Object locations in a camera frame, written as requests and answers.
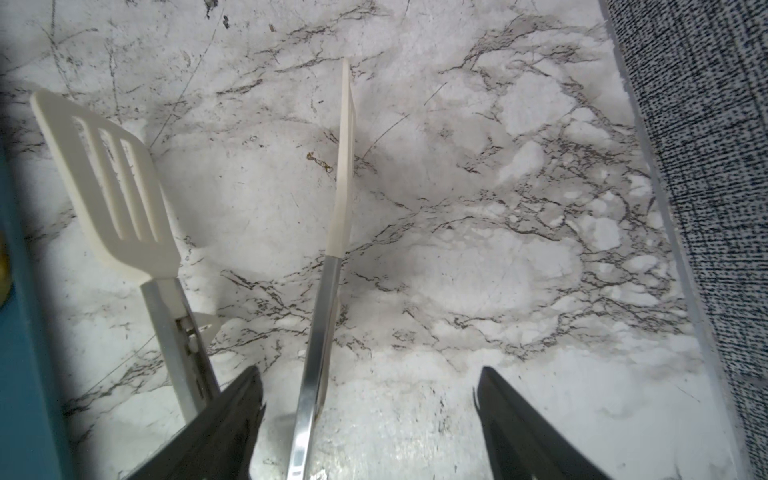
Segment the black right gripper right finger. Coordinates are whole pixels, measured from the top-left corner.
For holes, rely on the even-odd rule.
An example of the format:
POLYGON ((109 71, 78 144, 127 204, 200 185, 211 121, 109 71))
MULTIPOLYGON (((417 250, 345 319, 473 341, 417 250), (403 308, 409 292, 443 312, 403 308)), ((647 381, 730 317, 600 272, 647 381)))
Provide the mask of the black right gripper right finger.
POLYGON ((485 366, 475 392, 495 479, 606 479, 493 368, 485 366))

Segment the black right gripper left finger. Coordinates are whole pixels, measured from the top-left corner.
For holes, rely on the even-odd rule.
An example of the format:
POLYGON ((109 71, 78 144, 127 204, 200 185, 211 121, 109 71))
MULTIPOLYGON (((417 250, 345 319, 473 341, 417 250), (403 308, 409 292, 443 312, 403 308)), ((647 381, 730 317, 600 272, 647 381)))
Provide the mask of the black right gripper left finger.
POLYGON ((248 479, 265 414, 257 367, 245 369, 131 479, 248 479))

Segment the long golden bread roll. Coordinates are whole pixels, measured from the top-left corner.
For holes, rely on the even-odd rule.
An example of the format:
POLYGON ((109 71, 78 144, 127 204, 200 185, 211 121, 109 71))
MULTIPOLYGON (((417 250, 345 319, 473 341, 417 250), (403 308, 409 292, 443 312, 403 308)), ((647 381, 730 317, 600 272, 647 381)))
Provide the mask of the long golden bread roll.
POLYGON ((13 280, 12 280, 12 271, 11 271, 8 247, 6 245, 4 237, 1 237, 1 240, 0 240, 0 306, 3 306, 4 303, 7 301, 7 299, 9 298, 11 288, 12 288, 12 283, 13 283, 13 280))

